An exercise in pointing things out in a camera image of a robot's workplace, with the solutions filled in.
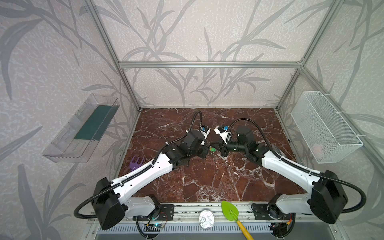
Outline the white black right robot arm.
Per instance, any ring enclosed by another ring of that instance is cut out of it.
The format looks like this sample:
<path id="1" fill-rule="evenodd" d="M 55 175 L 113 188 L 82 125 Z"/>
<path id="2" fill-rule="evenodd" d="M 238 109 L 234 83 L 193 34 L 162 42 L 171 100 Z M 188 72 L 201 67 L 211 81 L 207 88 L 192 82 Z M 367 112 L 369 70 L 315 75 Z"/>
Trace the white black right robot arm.
<path id="1" fill-rule="evenodd" d="M 228 126 L 215 127 L 215 133 L 221 137 L 216 149 L 222 156 L 229 153 L 242 153 L 252 163 L 274 171 L 305 190 L 304 194 L 277 194 L 269 202 L 271 217 L 277 214 L 305 214 L 316 216 L 327 224 L 334 224 L 348 202 L 346 193 L 337 176 L 326 171 L 320 173 L 275 154 L 273 149 L 255 141 L 253 132 L 247 127 L 240 127 L 237 140 L 228 140 Z"/>

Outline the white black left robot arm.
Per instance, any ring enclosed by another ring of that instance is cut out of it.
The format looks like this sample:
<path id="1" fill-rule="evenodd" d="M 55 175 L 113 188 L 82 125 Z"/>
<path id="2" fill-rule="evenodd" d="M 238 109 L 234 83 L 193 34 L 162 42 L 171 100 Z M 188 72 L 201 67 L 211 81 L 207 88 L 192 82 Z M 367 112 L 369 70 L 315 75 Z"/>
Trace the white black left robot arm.
<path id="1" fill-rule="evenodd" d="M 179 144 L 166 145 L 156 159 L 133 172 L 111 181 L 107 178 L 99 180 L 94 190 L 94 194 L 99 194 L 99 197 L 91 204 L 102 230 L 114 227 L 125 217 L 147 217 L 158 213 L 161 205 L 155 197 L 136 198 L 134 195 L 157 178 L 188 166 L 192 158 L 205 159 L 209 150 L 207 137 L 210 131 L 207 126 L 202 126 L 200 130 L 190 130 Z M 101 194 L 112 186 L 116 188 Z"/>

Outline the round silver tin lid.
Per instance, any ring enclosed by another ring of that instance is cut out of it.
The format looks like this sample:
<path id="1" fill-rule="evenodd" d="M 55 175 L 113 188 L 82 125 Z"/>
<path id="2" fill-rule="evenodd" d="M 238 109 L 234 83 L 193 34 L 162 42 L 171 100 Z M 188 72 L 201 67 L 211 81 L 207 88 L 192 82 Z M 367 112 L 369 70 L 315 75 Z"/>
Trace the round silver tin lid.
<path id="1" fill-rule="evenodd" d="M 199 225 L 204 230 L 211 229 L 215 224 L 215 216 L 209 210 L 203 210 L 199 215 Z"/>

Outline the purple toy rake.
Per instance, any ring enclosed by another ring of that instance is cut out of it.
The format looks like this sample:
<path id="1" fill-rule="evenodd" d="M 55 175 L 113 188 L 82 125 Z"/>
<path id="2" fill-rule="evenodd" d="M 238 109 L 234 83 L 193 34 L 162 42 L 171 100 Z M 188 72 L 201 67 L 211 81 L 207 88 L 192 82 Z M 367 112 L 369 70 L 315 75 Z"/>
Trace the purple toy rake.
<path id="1" fill-rule="evenodd" d="M 131 171 L 134 171 L 138 168 L 140 168 L 145 163 L 145 159 L 138 156 L 133 156 L 130 163 L 129 168 Z"/>

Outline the pink object in basket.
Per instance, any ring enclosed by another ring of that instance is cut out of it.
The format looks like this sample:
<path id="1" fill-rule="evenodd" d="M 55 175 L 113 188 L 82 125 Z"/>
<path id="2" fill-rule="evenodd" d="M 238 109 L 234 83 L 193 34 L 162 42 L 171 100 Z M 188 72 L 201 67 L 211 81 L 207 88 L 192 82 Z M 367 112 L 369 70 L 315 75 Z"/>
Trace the pink object in basket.
<path id="1" fill-rule="evenodd" d="M 324 148 L 325 148 L 325 146 L 322 144 L 313 144 L 311 150 L 312 150 L 314 157 L 317 160 L 321 160 L 324 157 L 324 155 L 325 155 Z"/>

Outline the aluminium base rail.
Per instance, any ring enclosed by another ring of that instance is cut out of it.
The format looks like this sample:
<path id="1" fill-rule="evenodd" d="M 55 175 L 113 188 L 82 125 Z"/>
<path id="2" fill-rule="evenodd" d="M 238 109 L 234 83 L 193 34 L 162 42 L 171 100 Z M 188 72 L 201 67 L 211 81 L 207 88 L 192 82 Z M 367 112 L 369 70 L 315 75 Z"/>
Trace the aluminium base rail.
<path id="1" fill-rule="evenodd" d="M 97 219 L 87 220 L 82 240 L 244 240 L 240 221 L 253 239 L 268 240 L 347 240 L 340 221 L 326 224 L 314 215 L 279 214 L 272 218 L 266 202 L 234 202 L 237 218 L 226 218 L 220 202 L 162 203 L 159 214 L 126 214 L 113 227 L 102 230 Z"/>

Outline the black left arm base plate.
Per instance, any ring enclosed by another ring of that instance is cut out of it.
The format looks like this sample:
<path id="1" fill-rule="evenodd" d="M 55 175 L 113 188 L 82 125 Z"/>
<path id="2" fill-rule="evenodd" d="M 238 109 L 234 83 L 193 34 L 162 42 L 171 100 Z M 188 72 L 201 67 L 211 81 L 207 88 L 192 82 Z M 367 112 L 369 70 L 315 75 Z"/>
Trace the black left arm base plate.
<path id="1" fill-rule="evenodd" d="M 148 216 L 135 216 L 133 221 L 171 221 L 174 218 L 175 205 L 162 204 L 160 207 L 156 207 L 152 213 Z"/>

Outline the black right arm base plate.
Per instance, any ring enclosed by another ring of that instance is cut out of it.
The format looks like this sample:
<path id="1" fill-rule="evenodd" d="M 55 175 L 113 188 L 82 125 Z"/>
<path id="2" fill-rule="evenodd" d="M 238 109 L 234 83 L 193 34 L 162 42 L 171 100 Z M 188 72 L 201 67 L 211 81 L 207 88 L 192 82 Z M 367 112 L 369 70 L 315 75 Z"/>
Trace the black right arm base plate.
<path id="1" fill-rule="evenodd" d="M 291 214 L 284 214 L 276 205 L 252 203 L 251 210 L 253 211 L 256 220 L 287 222 L 292 218 Z"/>

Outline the clear plastic wall tray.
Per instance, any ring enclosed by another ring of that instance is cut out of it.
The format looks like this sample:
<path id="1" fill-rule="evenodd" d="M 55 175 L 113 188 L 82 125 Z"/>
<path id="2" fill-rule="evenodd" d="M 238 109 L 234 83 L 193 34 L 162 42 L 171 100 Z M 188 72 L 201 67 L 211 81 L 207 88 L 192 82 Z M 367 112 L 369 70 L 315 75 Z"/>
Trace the clear plastic wall tray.
<path id="1" fill-rule="evenodd" d="M 117 97 L 90 94 L 43 151 L 54 163 L 86 163 L 120 107 Z"/>

